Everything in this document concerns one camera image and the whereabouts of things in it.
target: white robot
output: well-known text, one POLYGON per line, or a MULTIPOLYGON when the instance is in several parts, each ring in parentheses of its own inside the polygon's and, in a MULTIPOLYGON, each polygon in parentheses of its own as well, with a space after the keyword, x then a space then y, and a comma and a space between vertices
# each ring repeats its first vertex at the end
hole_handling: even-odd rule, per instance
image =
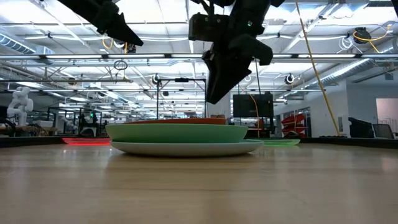
POLYGON ((65 122, 65 124, 67 126, 71 127, 74 131, 76 131, 78 129, 78 127, 75 124, 73 124, 73 122, 67 120, 67 118, 64 116, 61 116, 61 121, 65 122))
POLYGON ((17 91, 12 94, 12 101, 7 109, 7 117, 13 117, 18 115, 18 125, 26 125, 27 112, 32 112, 33 110, 33 100, 28 98, 30 93, 29 87, 18 87, 17 91))

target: plate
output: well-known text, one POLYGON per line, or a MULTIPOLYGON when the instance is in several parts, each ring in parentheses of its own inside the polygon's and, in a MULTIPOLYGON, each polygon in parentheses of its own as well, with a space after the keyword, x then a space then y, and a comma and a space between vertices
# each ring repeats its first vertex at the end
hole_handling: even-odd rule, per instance
POLYGON ((215 124, 116 124, 106 132, 116 142, 238 143, 247 127, 215 124))
POLYGON ((225 124, 224 118, 182 118, 182 119, 159 119, 150 121, 133 121, 125 124, 225 124))
POLYGON ((295 146, 300 143, 299 139, 258 139, 265 146, 295 146))
POLYGON ((128 143, 111 141, 111 146, 120 151, 147 155, 173 157, 233 156, 248 153, 263 145, 258 140, 243 140, 239 143, 128 143))

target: red glowing light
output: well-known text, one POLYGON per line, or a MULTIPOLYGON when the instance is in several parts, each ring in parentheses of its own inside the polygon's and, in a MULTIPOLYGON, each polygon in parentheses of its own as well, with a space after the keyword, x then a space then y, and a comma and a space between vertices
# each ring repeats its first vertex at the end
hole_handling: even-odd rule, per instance
POLYGON ((108 146, 110 138, 62 138, 71 146, 108 146))

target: white plate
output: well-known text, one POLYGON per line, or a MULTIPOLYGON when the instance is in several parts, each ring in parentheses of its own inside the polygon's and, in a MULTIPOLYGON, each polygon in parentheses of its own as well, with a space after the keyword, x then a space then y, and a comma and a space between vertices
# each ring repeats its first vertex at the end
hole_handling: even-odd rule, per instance
POLYGON ((114 142, 111 146, 123 152, 148 156, 232 156, 256 150, 264 143, 243 140, 240 143, 136 143, 114 142))

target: yellow cable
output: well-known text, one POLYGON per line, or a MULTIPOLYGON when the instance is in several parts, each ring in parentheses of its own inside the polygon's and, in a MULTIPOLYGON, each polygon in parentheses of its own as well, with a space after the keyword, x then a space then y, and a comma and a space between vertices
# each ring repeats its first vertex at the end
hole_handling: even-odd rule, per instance
POLYGON ((374 50, 375 50, 377 53, 380 53, 380 51, 377 49, 377 47, 376 47, 371 41, 369 41, 369 43, 372 45, 372 47, 374 48, 374 50))
POLYGON ((112 46, 113 46, 113 38, 111 39, 111 45, 110 45, 109 47, 105 44, 105 39, 102 39, 102 44, 104 45, 104 47, 105 47, 106 49, 111 49, 112 46))
POLYGON ((317 70, 317 68, 315 66, 315 62, 314 62, 313 57, 312 57, 312 52, 311 52, 311 48, 310 48, 310 43, 308 42, 307 32, 305 31, 303 19, 301 18, 299 2, 297 0, 295 0, 295 3, 296 3, 296 7, 297 7, 298 17, 300 18, 301 28, 302 28, 303 33, 304 33, 305 43, 307 44, 308 54, 310 55, 310 58, 311 58, 312 68, 313 68, 313 70, 315 72, 315 76, 317 77, 319 87, 321 88, 323 97, 325 99, 325 103, 326 103, 326 105, 328 107, 331 119, 333 121, 333 125, 335 126, 336 133, 337 133, 338 136, 340 136, 340 132, 338 131, 338 126, 337 126, 337 123, 336 123, 335 116, 333 115, 333 112, 332 112, 332 110, 330 108, 328 97, 326 96, 325 90, 323 89, 323 85, 322 85, 321 79, 319 78, 318 70, 317 70))
POLYGON ((386 37, 386 35, 388 34, 388 31, 390 30, 390 26, 387 26, 387 32, 386 32, 386 34, 384 34, 382 37, 378 37, 378 38, 376 38, 376 39, 364 39, 364 38, 360 38, 360 37, 357 37, 355 34, 357 33, 356 31, 354 32, 354 37, 355 38, 357 38, 358 40, 363 40, 363 41, 375 41, 375 40, 381 40, 381 39, 383 39, 383 38, 385 38, 386 37))
POLYGON ((251 99, 253 100, 253 102, 254 102, 254 106, 256 106, 256 114, 257 114, 257 119, 258 119, 258 122, 257 122, 257 136, 258 136, 258 138, 260 138, 260 116, 259 116, 259 108, 257 107, 257 103, 256 103, 256 100, 254 99, 254 97, 252 96, 252 94, 250 94, 248 91, 244 91, 244 92, 246 92, 247 94, 249 94, 249 96, 251 97, 251 99))

